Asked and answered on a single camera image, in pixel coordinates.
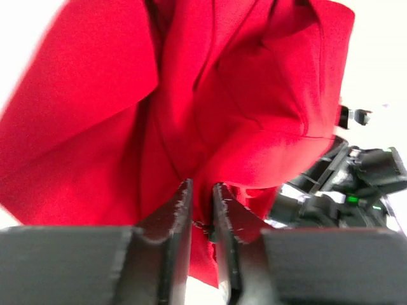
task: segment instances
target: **white background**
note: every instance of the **white background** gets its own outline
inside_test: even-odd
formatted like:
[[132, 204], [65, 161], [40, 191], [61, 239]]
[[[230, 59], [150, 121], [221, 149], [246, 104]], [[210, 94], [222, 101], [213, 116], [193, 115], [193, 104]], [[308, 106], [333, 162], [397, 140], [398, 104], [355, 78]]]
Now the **white background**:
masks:
[[[404, 0], [341, 0], [356, 21], [343, 80], [343, 103], [375, 111], [366, 128], [338, 133], [363, 148], [395, 146], [407, 160], [405, 118], [407, 83], [407, 2]], [[62, 0], [0, 1], [0, 113], [32, 52]], [[403, 193], [391, 196], [399, 218], [407, 224]], [[0, 227], [15, 224], [0, 213]], [[216, 290], [194, 279], [188, 282], [187, 303], [221, 304]]]

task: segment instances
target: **green indicator light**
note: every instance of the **green indicator light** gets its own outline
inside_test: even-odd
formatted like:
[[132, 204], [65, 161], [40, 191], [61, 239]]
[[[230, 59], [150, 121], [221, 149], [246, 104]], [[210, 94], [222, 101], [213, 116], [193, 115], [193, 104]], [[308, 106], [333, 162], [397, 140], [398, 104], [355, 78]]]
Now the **green indicator light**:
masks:
[[357, 203], [359, 201], [359, 198], [355, 197], [355, 196], [349, 196], [347, 198], [347, 201], [350, 202], [350, 203]]

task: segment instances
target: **red cloth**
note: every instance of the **red cloth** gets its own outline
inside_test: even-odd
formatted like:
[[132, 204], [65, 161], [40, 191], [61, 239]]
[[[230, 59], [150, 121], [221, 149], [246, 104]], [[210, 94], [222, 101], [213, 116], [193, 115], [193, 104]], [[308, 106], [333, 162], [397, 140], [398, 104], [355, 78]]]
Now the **red cloth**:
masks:
[[[0, 121], [1, 204], [134, 224], [190, 177], [195, 220], [219, 181], [264, 217], [331, 144], [353, 21], [325, 0], [70, 0]], [[194, 227], [190, 275], [216, 285], [213, 256]]]

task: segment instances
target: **white surface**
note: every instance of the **white surface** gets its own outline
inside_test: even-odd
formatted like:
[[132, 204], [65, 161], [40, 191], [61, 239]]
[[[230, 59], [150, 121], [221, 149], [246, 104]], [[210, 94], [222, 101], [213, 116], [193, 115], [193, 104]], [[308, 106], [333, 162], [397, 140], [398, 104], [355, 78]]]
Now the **white surface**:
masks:
[[[341, 0], [356, 12], [350, 44], [343, 103], [351, 108], [377, 110], [375, 121], [366, 128], [339, 131], [363, 148], [395, 146], [407, 160], [404, 118], [407, 82], [407, 2], [402, 0]], [[62, 0], [0, 1], [0, 113], [12, 93], [32, 52]], [[382, 104], [390, 104], [384, 111]], [[405, 194], [391, 200], [407, 223]], [[0, 227], [16, 224], [0, 212]], [[195, 279], [188, 280], [187, 304], [223, 304], [216, 289]]]

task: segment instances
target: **red fabric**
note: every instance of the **red fabric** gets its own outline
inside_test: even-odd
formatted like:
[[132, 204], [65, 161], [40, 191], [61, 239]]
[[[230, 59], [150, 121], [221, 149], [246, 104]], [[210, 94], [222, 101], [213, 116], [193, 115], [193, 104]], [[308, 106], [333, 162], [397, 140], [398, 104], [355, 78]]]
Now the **red fabric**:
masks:
[[[353, 21], [325, 0], [70, 0], [0, 121], [0, 202], [134, 224], [191, 177], [195, 220], [219, 181], [264, 217], [331, 144]], [[213, 252], [194, 227], [190, 275], [216, 285]]]

